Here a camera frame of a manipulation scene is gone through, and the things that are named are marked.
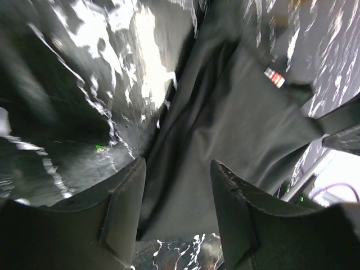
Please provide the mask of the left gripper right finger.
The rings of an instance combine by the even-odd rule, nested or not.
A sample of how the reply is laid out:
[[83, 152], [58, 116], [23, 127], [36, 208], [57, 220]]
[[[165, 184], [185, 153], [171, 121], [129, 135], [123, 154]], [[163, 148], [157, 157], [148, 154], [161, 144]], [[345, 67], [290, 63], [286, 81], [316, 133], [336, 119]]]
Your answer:
[[226, 269], [358, 269], [359, 204], [313, 210], [210, 165]]

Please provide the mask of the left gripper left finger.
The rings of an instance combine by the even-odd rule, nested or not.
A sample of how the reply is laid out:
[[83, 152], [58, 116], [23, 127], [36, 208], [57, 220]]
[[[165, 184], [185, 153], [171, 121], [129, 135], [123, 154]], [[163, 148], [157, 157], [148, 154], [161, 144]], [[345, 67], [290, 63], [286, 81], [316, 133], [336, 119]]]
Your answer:
[[53, 206], [1, 200], [2, 269], [127, 269], [145, 186], [139, 158]]

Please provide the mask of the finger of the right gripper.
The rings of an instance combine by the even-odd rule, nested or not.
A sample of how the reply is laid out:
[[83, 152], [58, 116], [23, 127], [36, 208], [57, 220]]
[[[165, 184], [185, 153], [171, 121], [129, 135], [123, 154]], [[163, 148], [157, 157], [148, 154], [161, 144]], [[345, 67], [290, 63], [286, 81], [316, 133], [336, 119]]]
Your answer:
[[328, 136], [322, 140], [322, 146], [359, 156], [359, 131]]

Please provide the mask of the black t shirt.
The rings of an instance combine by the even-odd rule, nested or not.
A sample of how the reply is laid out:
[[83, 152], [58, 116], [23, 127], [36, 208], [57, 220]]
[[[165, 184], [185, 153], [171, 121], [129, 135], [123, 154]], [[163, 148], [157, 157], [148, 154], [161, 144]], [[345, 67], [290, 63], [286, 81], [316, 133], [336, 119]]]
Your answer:
[[204, 18], [147, 158], [139, 240], [218, 231], [213, 160], [272, 194], [323, 134], [301, 111], [311, 87], [269, 79], [281, 68], [244, 11], [244, 1], [214, 1]]

